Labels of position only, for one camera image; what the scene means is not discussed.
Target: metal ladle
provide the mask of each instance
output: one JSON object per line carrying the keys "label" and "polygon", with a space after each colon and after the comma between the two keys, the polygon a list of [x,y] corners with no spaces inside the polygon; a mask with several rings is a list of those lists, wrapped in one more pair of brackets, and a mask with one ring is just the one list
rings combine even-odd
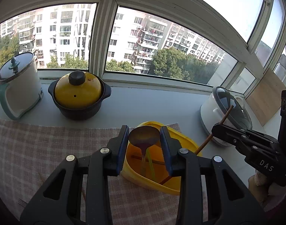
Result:
{"label": "metal ladle", "polygon": [[141,126],[133,129],[128,136],[129,142],[141,149],[141,175],[146,177],[145,155],[147,148],[155,145],[160,140],[160,132],[152,126]]}

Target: camera lens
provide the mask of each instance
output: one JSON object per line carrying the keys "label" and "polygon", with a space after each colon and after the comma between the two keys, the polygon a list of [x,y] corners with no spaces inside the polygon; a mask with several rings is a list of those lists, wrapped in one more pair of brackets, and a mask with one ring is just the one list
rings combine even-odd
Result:
{"label": "camera lens", "polygon": [[285,100],[282,101],[281,109],[282,109],[282,111],[284,111],[286,109],[286,101]]}

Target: yellow container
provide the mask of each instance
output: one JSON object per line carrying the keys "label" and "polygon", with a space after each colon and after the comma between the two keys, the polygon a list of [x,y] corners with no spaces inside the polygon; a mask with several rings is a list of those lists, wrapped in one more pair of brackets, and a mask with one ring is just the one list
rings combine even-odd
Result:
{"label": "yellow container", "polygon": [[[159,122],[150,121],[141,123],[138,127],[145,125],[155,127],[158,130],[160,130],[160,128],[164,126]],[[187,148],[192,152],[197,150],[198,145],[187,136],[181,134],[180,132],[170,127],[168,127],[168,131],[170,133],[171,138],[179,140],[183,148]],[[161,144],[160,142],[158,142],[156,145],[149,147],[148,150],[150,152],[152,160],[164,162],[163,152],[160,146]],[[141,167],[141,160],[135,159],[132,156],[141,157],[141,149],[136,146],[130,145],[130,143],[128,142],[123,169],[121,171],[121,175],[123,177],[147,189],[159,190],[164,193],[172,195],[179,195],[180,177],[173,177],[169,181],[167,181],[164,185],[160,185],[159,183],[169,176],[168,172],[166,171],[166,166],[153,163],[153,168],[156,178],[156,182],[154,182],[152,181],[152,176],[148,161],[145,162],[146,165],[146,178],[145,178],[139,174]]]}

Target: white countertop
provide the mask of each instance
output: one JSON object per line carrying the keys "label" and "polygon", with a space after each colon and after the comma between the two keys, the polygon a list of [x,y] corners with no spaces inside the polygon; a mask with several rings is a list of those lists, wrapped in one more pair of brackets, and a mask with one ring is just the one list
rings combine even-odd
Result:
{"label": "white countertop", "polygon": [[[65,126],[73,128],[120,128],[122,125],[136,127],[142,122],[157,121],[163,124],[179,123],[181,131],[200,145],[207,134],[200,123],[199,109],[208,95],[164,90],[112,87],[112,95],[102,102],[101,109],[85,121],[73,121],[64,117],[42,84],[43,99],[20,121],[42,126]],[[265,132],[256,116],[246,104],[253,129]],[[0,118],[9,120],[0,105]],[[235,147],[222,148],[209,143],[202,151],[203,157],[221,156],[236,172],[244,184],[254,175],[254,168],[244,162],[244,156]]]}

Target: yellow pot lid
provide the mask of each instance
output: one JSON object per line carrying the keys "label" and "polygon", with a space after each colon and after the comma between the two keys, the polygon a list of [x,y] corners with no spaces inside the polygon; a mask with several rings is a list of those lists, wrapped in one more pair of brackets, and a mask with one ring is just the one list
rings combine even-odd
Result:
{"label": "yellow pot lid", "polygon": [[83,109],[99,100],[101,84],[88,72],[74,71],[63,76],[56,84],[54,96],[58,104],[69,109]]}

